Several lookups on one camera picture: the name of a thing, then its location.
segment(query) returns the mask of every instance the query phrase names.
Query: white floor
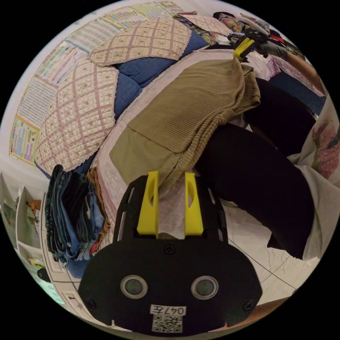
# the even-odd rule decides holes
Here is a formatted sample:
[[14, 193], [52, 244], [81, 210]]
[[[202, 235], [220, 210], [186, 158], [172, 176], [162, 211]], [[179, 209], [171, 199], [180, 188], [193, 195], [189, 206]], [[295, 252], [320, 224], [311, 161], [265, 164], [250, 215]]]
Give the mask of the white floor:
[[270, 231], [238, 209], [227, 210], [229, 243], [239, 248], [252, 262], [262, 285], [259, 304], [286, 298], [301, 287], [319, 263], [301, 261], [286, 251], [267, 248]]

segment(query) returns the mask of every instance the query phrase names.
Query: qr code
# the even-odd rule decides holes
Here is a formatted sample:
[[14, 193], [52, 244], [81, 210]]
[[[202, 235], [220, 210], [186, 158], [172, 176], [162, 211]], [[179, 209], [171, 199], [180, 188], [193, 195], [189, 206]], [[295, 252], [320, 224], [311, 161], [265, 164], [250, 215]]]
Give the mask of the qr code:
[[160, 333], [182, 333], [183, 317], [154, 315], [152, 323], [152, 331]]

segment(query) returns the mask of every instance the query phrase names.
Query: glove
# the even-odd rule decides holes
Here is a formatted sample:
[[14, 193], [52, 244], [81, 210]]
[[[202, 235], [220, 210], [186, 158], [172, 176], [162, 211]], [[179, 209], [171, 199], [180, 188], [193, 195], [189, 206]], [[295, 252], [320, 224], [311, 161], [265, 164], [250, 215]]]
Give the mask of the glove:
[[288, 52], [284, 47], [280, 47], [271, 41], [266, 41], [256, 48], [255, 51], [259, 54], [270, 54], [272, 56], [279, 57], [283, 60], [287, 60]]

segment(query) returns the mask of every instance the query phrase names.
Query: brown clothing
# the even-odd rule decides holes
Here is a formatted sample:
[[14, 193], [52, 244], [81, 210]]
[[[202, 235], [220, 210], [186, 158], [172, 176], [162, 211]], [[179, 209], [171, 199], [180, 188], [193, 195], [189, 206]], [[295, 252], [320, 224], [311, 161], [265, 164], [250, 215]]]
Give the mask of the brown clothing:
[[105, 234], [110, 230], [111, 225], [109, 222], [109, 219], [106, 215], [105, 212], [105, 207], [104, 207], [104, 201], [102, 198], [102, 193], [101, 193], [101, 189], [100, 189], [100, 184], [98, 181], [98, 173], [97, 173], [97, 168], [91, 168], [89, 169], [87, 175], [86, 175], [86, 179], [91, 182], [95, 188], [96, 191], [96, 196], [97, 196], [97, 200], [98, 200], [98, 206], [99, 209], [104, 217], [104, 224], [102, 229], [99, 231], [99, 239], [98, 239], [98, 244], [100, 243], [100, 241], [103, 239], [103, 237], [105, 236]]
[[127, 184], [158, 170], [162, 194], [195, 166], [218, 126], [259, 104], [252, 67], [237, 58], [200, 61], [130, 121], [111, 161]]

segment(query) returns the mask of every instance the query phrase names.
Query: black pants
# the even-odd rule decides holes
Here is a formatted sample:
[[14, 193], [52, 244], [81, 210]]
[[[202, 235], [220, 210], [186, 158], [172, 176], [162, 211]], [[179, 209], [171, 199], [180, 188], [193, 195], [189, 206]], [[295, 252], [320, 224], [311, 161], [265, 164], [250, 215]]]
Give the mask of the black pants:
[[227, 124], [215, 131], [196, 169], [222, 199], [235, 202], [272, 232], [269, 247], [302, 259], [314, 204], [303, 174], [286, 156], [301, 151], [315, 120], [295, 98], [266, 81], [258, 84], [261, 105], [245, 117], [278, 149]]

